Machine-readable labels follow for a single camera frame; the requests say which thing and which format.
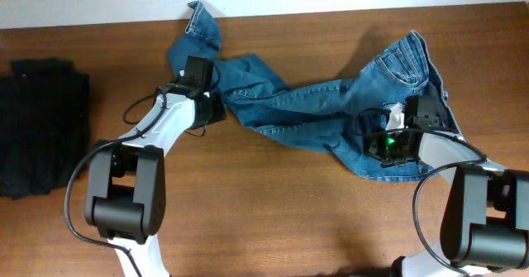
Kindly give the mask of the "blue denim jeans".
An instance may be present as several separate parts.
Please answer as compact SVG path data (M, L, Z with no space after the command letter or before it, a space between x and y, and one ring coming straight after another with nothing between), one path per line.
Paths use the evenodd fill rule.
M366 109L392 107L412 95L430 95L441 105L450 126L460 129L427 43L417 31L376 55L353 79L292 89L258 55L219 60L222 35L216 20L200 1L189 2L188 7L193 15L168 53L172 70L183 70L189 56L213 60L221 74L215 89L222 101L243 127L273 141L331 153L365 179L413 182L423 179L429 167L409 162L383 168L364 153L359 132L372 131L384 121Z

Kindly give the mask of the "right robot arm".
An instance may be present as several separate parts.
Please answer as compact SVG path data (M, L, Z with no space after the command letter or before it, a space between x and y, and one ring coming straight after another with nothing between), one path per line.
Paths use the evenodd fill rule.
M484 276L528 267L528 173L493 163L451 127L432 96L415 95L375 110L385 123L362 133L365 153L383 167L407 161L431 167L417 185L412 217L424 250L397 258L390 276ZM427 243L419 194L440 175L450 185L440 239Z

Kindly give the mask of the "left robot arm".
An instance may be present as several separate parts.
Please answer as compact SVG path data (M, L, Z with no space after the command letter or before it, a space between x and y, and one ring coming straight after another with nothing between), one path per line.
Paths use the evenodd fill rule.
M146 115L90 158L85 220L118 255L127 276L166 276L158 232L166 209L164 158L185 132L223 121L218 67L190 56L183 72L152 94Z

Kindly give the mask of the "black folded garment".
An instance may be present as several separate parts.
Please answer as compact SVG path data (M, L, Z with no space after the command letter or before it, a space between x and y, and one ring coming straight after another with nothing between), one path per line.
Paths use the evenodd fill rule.
M1 77L1 195L67 185L90 141L89 76L71 60L13 60Z

